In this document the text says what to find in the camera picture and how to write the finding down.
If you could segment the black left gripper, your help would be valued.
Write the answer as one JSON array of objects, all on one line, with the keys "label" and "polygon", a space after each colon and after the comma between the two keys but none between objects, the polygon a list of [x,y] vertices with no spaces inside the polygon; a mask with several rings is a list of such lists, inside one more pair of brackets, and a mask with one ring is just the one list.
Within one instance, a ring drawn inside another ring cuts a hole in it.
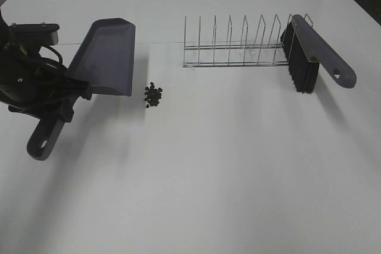
[{"label": "black left gripper", "polygon": [[70,77],[61,54],[49,50],[56,60],[1,49],[1,102],[10,112],[59,114],[63,122],[70,123],[73,105],[79,98],[91,100],[92,86]]}]

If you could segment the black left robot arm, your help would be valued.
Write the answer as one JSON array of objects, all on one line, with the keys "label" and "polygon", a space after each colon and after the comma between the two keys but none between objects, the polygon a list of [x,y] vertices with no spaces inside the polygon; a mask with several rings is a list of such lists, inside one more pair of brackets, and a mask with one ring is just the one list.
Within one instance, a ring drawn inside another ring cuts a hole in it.
[{"label": "black left robot arm", "polygon": [[58,43],[58,24],[1,21],[1,102],[11,112],[72,121],[78,98],[90,100],[90,84],[69,75]]}]

